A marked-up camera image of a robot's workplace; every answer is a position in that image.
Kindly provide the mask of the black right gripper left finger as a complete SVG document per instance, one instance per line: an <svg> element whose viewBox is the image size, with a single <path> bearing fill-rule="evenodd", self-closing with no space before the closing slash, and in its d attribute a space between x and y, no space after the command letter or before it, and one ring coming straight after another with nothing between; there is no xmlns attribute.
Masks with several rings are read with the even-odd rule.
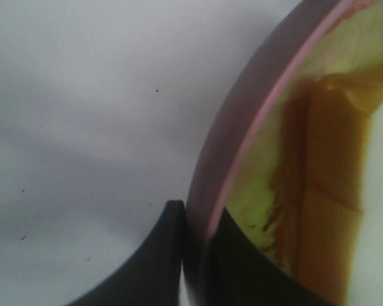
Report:
<svg viewBox="0 0 383 306"><path fill-rule="evenodd" d="M178 305L185 234L181 200L165 204L154 228L112 275L71 305Z"/></svg>

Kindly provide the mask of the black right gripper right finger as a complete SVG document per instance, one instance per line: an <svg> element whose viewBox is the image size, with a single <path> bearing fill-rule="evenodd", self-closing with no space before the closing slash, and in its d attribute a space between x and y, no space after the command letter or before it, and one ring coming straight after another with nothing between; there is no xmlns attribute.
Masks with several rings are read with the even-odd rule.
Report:
<svg viewBox="0 0 383 306"><path fill-rule="evenodd" d="M195 305L331 305L261 254L227 210L196 272Z"/></svg>

